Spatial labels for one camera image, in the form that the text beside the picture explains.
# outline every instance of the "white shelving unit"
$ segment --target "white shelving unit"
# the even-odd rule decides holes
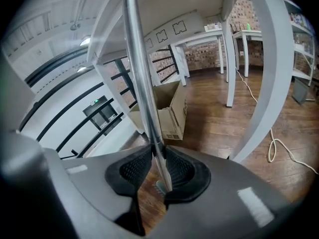
[[[290,13],[302,13],[301,8],[298,5],[296,5],[294,2],[292,2],[290,0],[283,0],[283,1],[286,5],[286,8],[287,8],[287,11],[289,14]],[[310,86],[312,78],[313,78],[314,70],[316,68],[315,67],[315,39],[314,39],[315,37],[314,37],[314,34],[311,33],[311,31],[309,31],[305,27],[298,25],[295,22],[291,22],[291,26],[292,26],[293,33],[307,34],[312,38],[312,42],[313,42],[312,54],[295,46],[295,52],[302,54],[304,59],[306,59],[308,65],[310,67],[310,75],[305,74],[304,72],[298,70],[297,68],[293,69],[293,76],[309,80],[308,86]]]

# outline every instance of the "white cable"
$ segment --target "white cable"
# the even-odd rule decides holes
[[[247,86],[247,88],[248,88],[248,90],[249,90],[249,92],[250,92],[250,95],[252,96],[252,98],[253,98],[253,99],[255,100],[255,102],[257,103],[257,100],[256,100],[256,98],[254,97],[253,93],[251,92],[250,87],[249,87],[249,86],[247,85],[247,83],[244,81],[243,77],[241,77],[240,73],[239,73],[238,70],[237,70],[237,67],[236,67],[236,71],[237,71],[237,73],[239,74],[239,77],[241,78],[241,81],[246,84],[246,86]],[[279,139],[274,139],[274,135],[273,135],[273,130],[272,130],[272,128],[270,129],[270,137],[271,137],[271,140],[272,140],[272,141],[271,141],[271,143],[270,143],[270,145],[269,145],[268,155],[267,155],[267,160],[268,160],[269,163],[272,163],[272,162],[275,160],[275,157],[276,157],[276,154],[277,154],[276,141],[278,141],[278,142],[281,143],[281,145],[286,149],[286,151],[287,151],[288,154],[289,154],[289,157],[291,158],[291,160],[292,160],[293,162],[296,162],[296,163],[298,163],[298,164],[304,165],[304,166],[310,168],[315,174],[319,175],[319,173],[317,173],[316,170],[314,170],[311,166],[307,165],[306,163],[303,163],[303,162],[301,162],[301,161],[296,160],[295,157],[294,157],[294,155],[292,154],[292,152],[284,145],[284,143],[283,143],[281,140],[279,140]],[[271,148],[272,148],[273,145],[274,145],[274,148],[275,148],[275,150],[274,150],[274,156],[273,156],[273,158],[270,158],[270,151],[271,151]]]

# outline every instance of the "metal pole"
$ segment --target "metal pole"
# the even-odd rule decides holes
[[[127,52],[136,84],[145,131],[148,133],[152,152],[157,161],[159,173],[167,191],[172,190],[171,179],[166,169],[166,153],[161,135],[160,120],[156,108],[149,63],[145,50],[144,37],[137,0],[123,0],[124,29]]]

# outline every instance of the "black mesh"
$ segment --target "black mesh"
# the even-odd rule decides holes
[[[146,146],[110,165],[105,179],[121,196],[134,197],[152,165],[151,146]]]
[[[210,183],[210,171],[205,164],[170,146],[166,147],[166,167],[173,186],[165,195],[167,207],[195,200]]]
[[[149,172],[145,168],[151,160],[152,156],[148,152],[145,152],[134,160],[122,165],[120,175],[138,189]]]
[[[169,154],[167,154],[166,163],[173,189],[185,185],[194,177],[194,166],[175,153],[169,152]]]

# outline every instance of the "cardboard box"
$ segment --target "cardboard box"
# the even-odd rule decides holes
[[[187,113],[186,94],[180,81],[153,87],[164,139],[183,140]],[[144,129],[139,105],[135,105],[129,117],[137,128]]]

